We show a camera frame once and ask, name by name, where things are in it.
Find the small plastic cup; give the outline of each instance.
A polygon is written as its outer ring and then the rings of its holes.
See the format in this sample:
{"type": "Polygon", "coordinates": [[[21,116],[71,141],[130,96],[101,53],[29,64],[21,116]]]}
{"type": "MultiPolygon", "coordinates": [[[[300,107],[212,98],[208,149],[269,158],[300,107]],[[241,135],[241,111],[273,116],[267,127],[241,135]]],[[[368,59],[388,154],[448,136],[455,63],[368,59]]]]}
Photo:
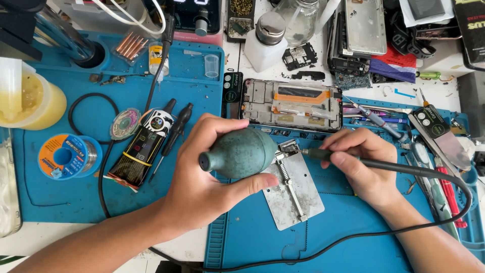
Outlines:
{"type": "Polygon", "coordinates": [[[217,55],[206,55],[204,57],[206,66],[206,76],[215,78],[219,76],[219,57],[217,55]]]}

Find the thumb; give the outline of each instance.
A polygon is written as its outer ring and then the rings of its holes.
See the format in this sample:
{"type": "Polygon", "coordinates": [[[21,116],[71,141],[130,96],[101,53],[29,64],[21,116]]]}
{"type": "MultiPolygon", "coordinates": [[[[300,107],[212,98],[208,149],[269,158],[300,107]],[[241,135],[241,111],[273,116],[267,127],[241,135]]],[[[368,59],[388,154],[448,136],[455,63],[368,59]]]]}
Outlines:
{"type": "Polygon", "coordinates": [[[270,173],[260,173],[228,184],[226,191],[231,200],[239,203],[251,194],[279,184],[278,178],[270,173]]]}
{"type": "Polygon", "coordinates": [[[346,152],[334,152],[330,161],[339,168],[348,178],[357,183],[366,183],[375,180],[375,173],[367,168],[355,156],[346,152]]]}

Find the pcb holder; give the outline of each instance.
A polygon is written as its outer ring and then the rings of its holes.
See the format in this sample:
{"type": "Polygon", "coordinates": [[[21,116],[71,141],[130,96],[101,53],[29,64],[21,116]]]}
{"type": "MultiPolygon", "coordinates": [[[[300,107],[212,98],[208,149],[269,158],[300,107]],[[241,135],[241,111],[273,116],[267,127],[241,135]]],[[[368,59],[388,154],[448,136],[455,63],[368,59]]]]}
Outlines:
{"type": "Polygon", "coordinates": [[[263,172],[274,174],[281,183],[263,191],[278,230],[304,222],[325,210],[296,140],[278,145],[271,165],[263,172]]]}

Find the white plastic bottle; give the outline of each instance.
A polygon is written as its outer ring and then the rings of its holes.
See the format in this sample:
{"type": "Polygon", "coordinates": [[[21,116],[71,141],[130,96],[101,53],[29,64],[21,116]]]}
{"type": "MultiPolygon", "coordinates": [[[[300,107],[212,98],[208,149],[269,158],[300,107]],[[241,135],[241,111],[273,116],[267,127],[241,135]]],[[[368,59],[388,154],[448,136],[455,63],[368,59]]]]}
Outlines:
{"type": "Polygon", "coordinates": [[[263,14],[256,28],[247,33],[244,54],[256,72],[262,72],[278,62],[285,53],[288,42],[285,35],[286,23],[276,12],[263,14]]]}
{"type": "MultiPolygon", "coordinates": [[[[158,67],[162,62],[162,43],[161,42],[151,42],[148,45],[148,69],[152,75],[157,73],[158,67]]],[[[162,71],[158,76],[157,81],[163,81],[163,77],[168,75],[168,56],[163,63],[162,71]]]]}

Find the solder wire spool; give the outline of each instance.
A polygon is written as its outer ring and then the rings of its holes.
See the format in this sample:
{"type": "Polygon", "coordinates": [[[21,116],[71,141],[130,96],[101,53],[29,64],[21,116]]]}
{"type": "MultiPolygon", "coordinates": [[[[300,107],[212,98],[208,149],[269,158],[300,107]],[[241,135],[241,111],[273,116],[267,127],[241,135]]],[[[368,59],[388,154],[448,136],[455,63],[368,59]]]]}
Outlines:
{"type": "Polygon", "coordinates": [[[140,111],[135,108],[128,108],[119,113],[110,127],[111,139],[122,140],[133,135],[138,128],[140,111]]]}
{"type": "Polygon", "coordinates": [[[92,175],[101,165],[102,157],[103,150],[94,138],[59,134],[42,145],[38,164],[47,177],[67,180],[92,175]]]}

